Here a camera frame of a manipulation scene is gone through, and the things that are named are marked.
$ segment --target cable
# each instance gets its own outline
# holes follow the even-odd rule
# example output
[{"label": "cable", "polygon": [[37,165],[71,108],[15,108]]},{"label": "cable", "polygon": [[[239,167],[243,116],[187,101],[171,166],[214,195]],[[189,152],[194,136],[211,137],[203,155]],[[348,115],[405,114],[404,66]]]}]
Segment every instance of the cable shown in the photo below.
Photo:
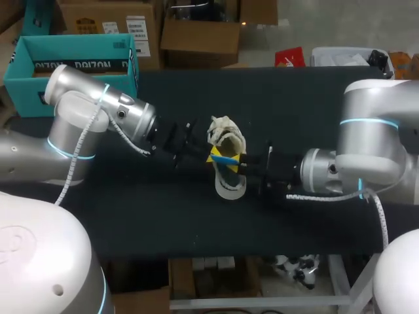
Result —
[{"label": "cable", "polygon": [[[86,124],[86,126],[84,127],[84,129],[83,129],[83,131],[81,132],[81,134],[80,134],[80,137],[79,137],[79,140],[77,141],[77,144],[76,144],[76,148],[75,148],[75,150],[74,150],[74,153],[73,153],[73,157],[71,158],[71,163],[70,163],[70,167],[69,167],[69,170],[68,170],[68,173],[67,173],[67,179],[65,180],[65,183],[64,183],[64,186],[63,186],[63,189],[62,189],[62,191],[61,191],[61,193],[60,193],[60,196],[58,196],[58,199],[55,201],[55,205],[57,205],[57,206],[59,206],[60,204],[61,204],[61,202],[62,202],[62,200],[64,199],[64,197],[65,197],[65,195],[67,194],[67,191],[68,191],[68,189],[69,189],[69,187],[70,187],[70,184],[71,184],[71,181],[72,181],[72,179],[73,179],[73,174],[74,174],[74,170],[75,170],[75,167],[76,167],[76,163],[77,163],[77,160],[78,160],[78,158],[79,158],[79,153],[80,153],[80,150],[81,150],[81,147],[82,147],[82,145],[83,145],[83,142],[84,142],[84,138],[86,137],[86,135],[87,135],[87,132],[88,132],[88,130],[90,129],[90,127],[92,126],[92,124],[93,124],[93,122],[94,122],[94,120],[96,119],[96,116],[99,114],[99,112],[100,112],[100,110],[101,110],[101,107],[102,107],[102,100],[103,100],[103,97],[104,97],[104,95],[106,94],[106,91],[108,90],[108,88],[109,88],[110,86],[109,86],[109,84],[106,84],[106,86],[105,86],[105,89],[103,90],[103,92],[102,92],[102,95],[100,96],[100,98],[99,98],[99,100],[98,100],[98,103],[97,103],[97,108],[96,108],[96,110],[94,111],[94,113],[93,113],[93,115],[92,115],[92,117],[90,117],[90,120],[87,122],[87,124]],[[145,156],[145,157],[147,157],[147,155],[151,155],[151,153],[150,152],[148,152],[148,151],[146,151],[146,150],[143,150],[143,149],[141,149],[141,148],[139,148],[139,147],[137,147],[137,146],[135,146],[134,144],[133,144],[133,142],[131,142],[131,140],[125,135],[125,133],[121,130],[121,128],[118,126],[118,124],[115,122],[115,120],[114,120],[114,118],[107,112],[107,111],[105,111],[106,112],[106,114],[108,115],[108,117],[109,117],[109,120],[111,121],[111,123],[112,123],[112,125],[113,125],[113,127],[116,129],[116,131],[118,132],[118,134],[136,151],[136,152],[138,152],[138,153],[140,153],[141,155],[143,155],[143,156]]]},{"label": "cable", "polygon": [[87,132],[89,131],[90,127],[93,124],[93,121],[96,119],[96,116],[99,114],[100,109],[101,109],[101,105],[102,105],[102,100],[104,95],[106,94],[106,91],[109,88],[109,84],[106,84],[105,89],[102,92],[102,95],[99,98],[99,101],[97,103],[98,107],[96,108],[96,110],[94,111],[92,117],[90,118],[90,120],[87,122],[86,126],[84,127],[83,131],[80,134],[79,140],[77,141],[76,144],[76,148],[74,150],[73,153],[73,157],[71,158],[71,163],[70,163],[70,167],[68,169],[68,173],[67,173],[67,179],[65,180],[63,189],[61,190],[60,196],[58,196],[58,199],[55,201],[55,205],[60,206],[61,202],[63,201],[65,195],[67,194],[67,191],[70,187],[71,184],[71,180],[73,179],[73,174],[74,174],[74,170],[76,167],[76,163],[77,163],[77,159],[79,157],[79,153],[80,153],[80,149],[83,145],[84,142],[84,138],[87,135]]},{"label": "cable", "polygon": [[336,196],[336,197],[321,197],[321,196],[305,196],[305,195],[297,195],[297,194],[288,194],[286,195],[287,200],[300,200],[300,201],[346,201],[351,198],[356,198],[361,194],[366,194],[366,199],[370,196],[373,201],[375,202],[378,217],[380,219],[380,226],[381,226],[381,234],[382,234],[382,246],[383,249],[386,249],[388,246],[388,230],[387,230],[387,222],[386,216],[384,214],[384,209],[382,207],[380,198],[378,197],[377,193],[370,188],[366,188],[364,190],[360,190],[348,195],[344,196]]},{"label": "cable", "polygon": [[137,147],[133,142],[131,142],[131,140],[125,135],[125,133],[121,130],[119,125],[115,122],[114,118],[108,112],[106,113],[109,117],[109,120],[111,121],[112,126],[116,129],[117,133],[127,142],[128,145],[130,145],[136,152],[140,153],[144,157],[151,155],[149,151],[143,150]]}]

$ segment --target black tabletop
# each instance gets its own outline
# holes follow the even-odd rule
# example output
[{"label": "black tabletop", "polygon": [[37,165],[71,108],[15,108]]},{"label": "black tabletop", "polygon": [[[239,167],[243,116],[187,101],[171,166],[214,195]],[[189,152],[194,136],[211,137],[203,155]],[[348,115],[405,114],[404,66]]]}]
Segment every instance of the black tabletop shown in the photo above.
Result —
[{"label": "black tabletop", "polygon": [[[197,119],[206,138],[210,116],[228,115],[258,153],[267,139],[283,152],[336,147],[343,91],[351,82],[380,78],[376,69],[231,69],[142,73],[139,96],[178,122]],[[50,118],[16,119],[14,130],[46,136]],[[415,140],[405,130],[407,146]],[[60,187],[2,184],[12,194],[54,201]],[[104,258],[167,258],[248,254],[344,254],[382,250],[372,204],[287,201],[265,205],[250,179],[244,198],[222,200],[211,169],[185,158],[143,158],[115,133],[101,141],[84,183],[70,189],[62,206],[86,228]],[[419,228],[419,210],[385,204],[390,239]]]}]

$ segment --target teal cardboard box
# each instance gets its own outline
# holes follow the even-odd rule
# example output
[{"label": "teal cardboard box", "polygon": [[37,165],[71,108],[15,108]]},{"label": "teal cardboard box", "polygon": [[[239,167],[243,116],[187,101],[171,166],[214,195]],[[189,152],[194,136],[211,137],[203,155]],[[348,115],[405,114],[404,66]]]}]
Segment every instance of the teal cardboard box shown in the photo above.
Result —
[{"label": "teal cardboard box", "polygon": [[139,71],[132,35],[22,36],[3,80],[20,116],[54,116],[44,94],[50,74],[60,64],[137,97]]},{"label": "teal cardboard box", "polygon": [[22,36],[49,35],[54,0],[27,0]]}]

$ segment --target floor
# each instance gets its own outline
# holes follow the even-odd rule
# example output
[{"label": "floor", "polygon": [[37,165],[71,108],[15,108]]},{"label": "floor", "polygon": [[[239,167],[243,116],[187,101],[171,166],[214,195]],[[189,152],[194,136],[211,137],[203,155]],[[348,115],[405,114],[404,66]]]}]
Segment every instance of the floor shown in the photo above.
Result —
[{"label": "floor", "polygon": [[419,0],[278,0],[278,27],[242,26],[239,62],[271,67],[274,53],[318,46],[419,53]]}]

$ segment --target white shoe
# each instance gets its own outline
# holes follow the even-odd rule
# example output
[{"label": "white shoe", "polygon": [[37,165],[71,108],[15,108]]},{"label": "white shoe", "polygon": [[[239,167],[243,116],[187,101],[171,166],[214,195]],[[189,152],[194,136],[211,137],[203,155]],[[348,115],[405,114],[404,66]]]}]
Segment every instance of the white shoe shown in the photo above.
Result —
[{"label": "white shoe", "polygon": [[[212,117],[208,129],[208,143],[217,147],[226,157],[246,153],[246,140],[238,126],[228,116]],[[237,200],[246,191],[246,177],[238,175],[225,165],[213,163],[215,169],[215,189],[226,200]]]}]

